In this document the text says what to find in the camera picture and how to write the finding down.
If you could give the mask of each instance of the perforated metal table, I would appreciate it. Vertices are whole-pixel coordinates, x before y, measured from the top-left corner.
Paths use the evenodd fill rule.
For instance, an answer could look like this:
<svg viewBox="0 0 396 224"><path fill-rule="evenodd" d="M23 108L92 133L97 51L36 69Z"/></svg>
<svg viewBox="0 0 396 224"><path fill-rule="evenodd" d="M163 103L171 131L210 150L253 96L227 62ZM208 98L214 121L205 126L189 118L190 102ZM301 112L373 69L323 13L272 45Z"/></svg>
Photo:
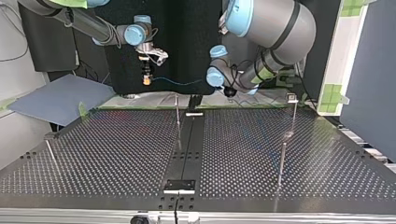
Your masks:
<svg viewBox="0 0 396 224"><path fill-rule="evenodd" d="M173 110L103 110L49 144L56 160L43 143L0 171L1 208L396 215L394 173L306 108L204 110L180 132Z"/></svg>

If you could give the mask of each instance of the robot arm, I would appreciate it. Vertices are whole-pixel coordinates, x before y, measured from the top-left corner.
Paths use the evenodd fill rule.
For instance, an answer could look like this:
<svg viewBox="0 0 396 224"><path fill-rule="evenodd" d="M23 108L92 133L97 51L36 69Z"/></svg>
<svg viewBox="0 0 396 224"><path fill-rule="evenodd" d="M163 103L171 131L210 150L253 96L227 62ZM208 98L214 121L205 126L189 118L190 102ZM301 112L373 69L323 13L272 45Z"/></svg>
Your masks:
<svg viewBox="0 0 396 224"><path fill-rule="evenodd" d="M317 32L312 13L293 0L231 0L225 26L266 51L240 75L230 68L226 48L214 47L210 52L212 63L207 82L213 87L253 94L265 79L302 60L312 49Z"/></svg>
<svg viewBox="0 0 396 224"><path fill-rule="evenodd" d="M113 26L109 22L92 16L85 9L64 7L49 0L18 0L24 7L29 8L38 15L51 17L63 22L67 27L73 27L82 33L92 37L96 45L108 46L123 44L135 47L139 53L139 59L144 64L144 84L149 85L151 79L150 63L157 66L163 65L168 54L153 46L153 37L158 29L153 29L151 17L145 15L134 16L134 24ZM90 7L105 5L109 0L89 0Z"/></svg>

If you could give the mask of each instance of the black backdrop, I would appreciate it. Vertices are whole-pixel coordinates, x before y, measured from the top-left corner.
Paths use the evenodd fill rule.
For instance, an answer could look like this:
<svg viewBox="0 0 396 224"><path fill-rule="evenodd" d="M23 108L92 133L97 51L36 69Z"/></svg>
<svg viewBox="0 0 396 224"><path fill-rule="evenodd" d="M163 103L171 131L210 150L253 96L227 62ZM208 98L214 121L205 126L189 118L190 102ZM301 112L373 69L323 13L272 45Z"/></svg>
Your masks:
<svg viewBox="0 0 396 224"><path fill-rule="evenodd" d="M167 77L179 83L201 82L178 86L156 80L151 86L142 84L141 62L134 47L105 47L111 80L116 93L177 91L183 94L211 94L214 89L205 81L210 64L209 51L220 43L218 22L221 0L113 0L98 7L98 16L113 24L132 24L134 15L150 15L156 48L168 52L169 59L157 67L155 77Z"/></svg>

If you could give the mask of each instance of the metal rod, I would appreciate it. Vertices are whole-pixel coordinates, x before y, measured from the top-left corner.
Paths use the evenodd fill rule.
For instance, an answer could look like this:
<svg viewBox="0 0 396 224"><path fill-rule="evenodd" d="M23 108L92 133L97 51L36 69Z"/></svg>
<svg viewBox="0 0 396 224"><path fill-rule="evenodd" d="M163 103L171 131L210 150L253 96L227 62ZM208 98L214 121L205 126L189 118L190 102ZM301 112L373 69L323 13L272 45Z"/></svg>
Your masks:
<svg viewBox="0 0 396 224"><path fill-rule="evenodd" d="M285 157L286 157L286 146L287 146L287 143L283 143L282 151L280 153L279 178L277 179L277 184L279 186L282 186L283 167L285 165Z"/></svg>
<svg viewBox="0 0 396 224"><path fill-rule="evenodd" d="M175 94L175 106L176 106L176 114L177 114L177 127L180 130L180 110L178 107L178 95Z"/></svg>
<svg viewBox="0 0 396 224"><path fill-rule="evenodd" d="M52 147L50 146L50 141L49 141L49 140L46 140L46 144L47 144L47 148L49 149L49 154L50 154L50 156L52 157L53 160L56 161L55 155L53 154L53 151L52 151Z"/></svg>
<svg viewBox="0 0 396 224"><path fill-rule="evenodd" d="M294 104L293 123L294 123L294 121L296 120L297 104L298 104L298 102Z"/></svg>

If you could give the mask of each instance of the blue joint cap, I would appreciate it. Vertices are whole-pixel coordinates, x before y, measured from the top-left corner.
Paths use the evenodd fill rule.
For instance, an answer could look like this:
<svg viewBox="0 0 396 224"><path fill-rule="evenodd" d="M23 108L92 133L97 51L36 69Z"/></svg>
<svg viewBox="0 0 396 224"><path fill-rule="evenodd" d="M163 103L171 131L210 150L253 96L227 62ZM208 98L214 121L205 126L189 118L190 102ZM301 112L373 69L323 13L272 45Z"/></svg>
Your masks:
<svg viewBox="0 0 396 224"><path fill-rule="evenodd" d="M151 24L151 17L146 15L134 16L134 22L144 22Z"/></svg>
<svg viewBox="0 0 396 224"><path fill-rule="evenodd" d="M217 45L210 50L210 57L212 59L220 58L227 55L227 49L223 45Z"/></svg>
<svg viewBox="0 0 396 224"><path fill-rule="evenodd" d="M109 3L110 0L87 0L88 7L101 7Z"/></svg>
<svg viewBox="0 0 396 224"><path fill-rule="evenodd" d="M130 25L124 33L125 40L132 46L138 46L146 41L146 31L139 25Z"/></svg>
<svg viewBox="0 0 396 224"><path fill-rule="evenodd" d="M254 0L230 0L225 20L227 29L239 37L245 36L253 20L253 8Z"/></svg>
<svg viewBox="0 0 396 224"><path fill-rule="evenodd" d="M221 87L224 85L224 76L218 69L210 67L207 70L206 81L212 87Z"/></svg>
<svg viewBox="0 0 396 224"><path fill-rule="evenodd" d="M257 93L257 91L259 90L259 85L254 87L254 90L251 90L247 93L247 95L255 95Z"/></svg>

